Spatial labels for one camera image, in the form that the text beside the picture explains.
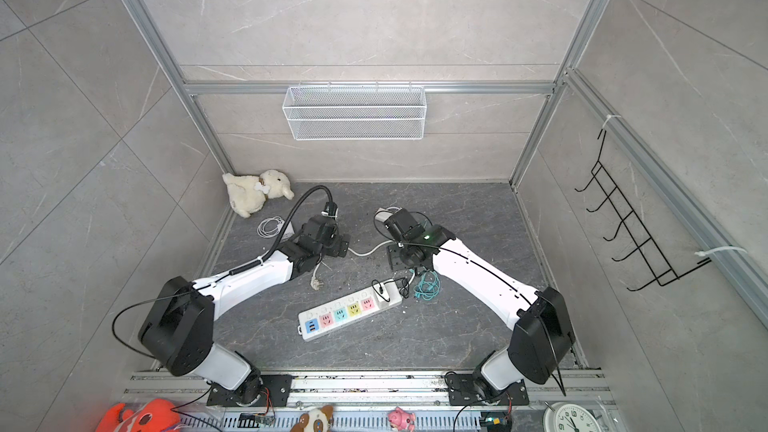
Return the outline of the white black-cabled plug adapter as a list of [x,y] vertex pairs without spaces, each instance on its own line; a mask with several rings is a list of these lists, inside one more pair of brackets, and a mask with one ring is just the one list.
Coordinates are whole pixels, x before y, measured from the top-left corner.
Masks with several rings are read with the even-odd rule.
[[410,285],[413,281],[413,277],[398,277],[391,278],[384,281],[373,279],[371,281],[371,288],[380,300],[389,303],[391,301],[390,293],[388,292],[387,285],[393,284],[397,289],[402,299],[407,299],[410,296]]

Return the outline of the white power strip colourful sockets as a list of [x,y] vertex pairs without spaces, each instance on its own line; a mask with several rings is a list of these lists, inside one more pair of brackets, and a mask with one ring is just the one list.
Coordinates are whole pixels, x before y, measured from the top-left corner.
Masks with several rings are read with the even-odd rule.
[[387,285],[391,301],[380,300],[371,286],[298,314],[298,333],[312,341],[333,331],[399,306],[403,299],[393,284]]

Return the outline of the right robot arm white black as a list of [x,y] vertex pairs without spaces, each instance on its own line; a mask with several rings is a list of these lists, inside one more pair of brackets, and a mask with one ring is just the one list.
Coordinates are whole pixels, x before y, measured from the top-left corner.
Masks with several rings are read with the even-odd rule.
[[499,399],[523,380],[543,385],[550,377],[560,384],[559,365],[576,337],[562,294],[552,287],[538,290],[503,273],[482,259],[441,225],[424,227],[404,209],[380,209],[383,224],[399,248],[400,261],[448,278],[483,302],[512,331],[509,345],[473,370],[471,392],[479,401]]

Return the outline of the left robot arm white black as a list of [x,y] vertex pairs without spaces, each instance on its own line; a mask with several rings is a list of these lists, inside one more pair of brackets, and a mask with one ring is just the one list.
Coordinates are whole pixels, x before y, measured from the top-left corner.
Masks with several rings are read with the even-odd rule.
[[214,324],[253,296],[316,270],[325,257],[347,254],[350,236],[339,230],[338,205],[327,186],[309,188],[287,219],[292,220],[315,192],[326,195],[323,211],[289,238],[284,237],[287,227],[282,226],[270,248],[257,258],[195,281],[174,277],[163,285],[157,298],[118,312],[122,316],[137,307],[151,306],[138,332],[143,350],[119,337],[116,321],[111,324],[113,337],[129,350],[158,361],[176,377],[196,375],[228,391],[241,406],[255,403],[263,389],[261,372],[242,354],[213,340]]

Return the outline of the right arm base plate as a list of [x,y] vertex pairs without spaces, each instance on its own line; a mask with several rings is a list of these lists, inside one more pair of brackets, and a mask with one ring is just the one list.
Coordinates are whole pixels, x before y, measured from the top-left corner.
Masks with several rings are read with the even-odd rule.
[[527,406],[530,404],[527,388],[523,380],[513,382],[503,391],[494,389],[482,377],[470,373],[448,371],[443,375],[448,389],[449,404],[465,405],[504,405]]

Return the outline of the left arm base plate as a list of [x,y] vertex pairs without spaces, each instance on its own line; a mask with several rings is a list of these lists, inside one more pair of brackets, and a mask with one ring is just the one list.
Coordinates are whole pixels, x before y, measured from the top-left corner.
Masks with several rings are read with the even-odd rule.
[[293,382],[289,374],[267,374],[249,377],[237,389],[230,391],[214,383],[207,406],[222,407],[285,407]]

